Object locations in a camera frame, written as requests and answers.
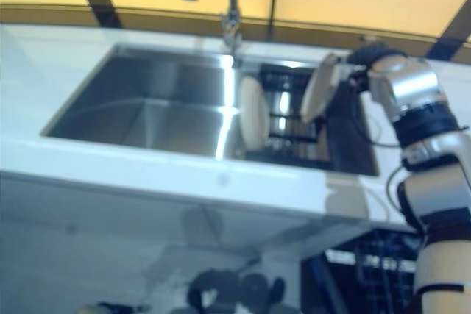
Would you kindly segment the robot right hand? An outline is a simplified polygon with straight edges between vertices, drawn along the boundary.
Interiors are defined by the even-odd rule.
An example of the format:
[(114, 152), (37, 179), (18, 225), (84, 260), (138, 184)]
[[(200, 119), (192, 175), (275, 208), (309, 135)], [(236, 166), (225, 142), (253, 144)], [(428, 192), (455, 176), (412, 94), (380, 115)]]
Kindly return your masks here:
[(347, 79), (350, 81), (352, 89), (356, 89), (359, 93), (369, 90), (369, 79), (367, 72), (378, 61), (392, 55), (405, 56), (405, 53), (398, 49), (387, 46), (384, 42), (373, 42), (366, 44), (350, 54), (340, 57), (335, 64), (341, 65), (359, 65), (363, 66), (356, 74), (349, 74)]

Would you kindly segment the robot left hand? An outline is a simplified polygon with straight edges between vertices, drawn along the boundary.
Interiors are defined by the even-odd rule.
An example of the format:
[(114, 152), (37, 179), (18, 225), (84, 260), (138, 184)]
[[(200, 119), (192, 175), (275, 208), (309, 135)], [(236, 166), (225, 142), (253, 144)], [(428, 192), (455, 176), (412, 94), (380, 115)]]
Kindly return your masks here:
[(89, 304), (79, 309), (77, 313), (80, 314), (131, 314), (131, 313), (146, 313), (152, 307), (148, 304), (140, 305), (125, 305), (125, 304), (111, 304), (111, 303), (97, 303)]

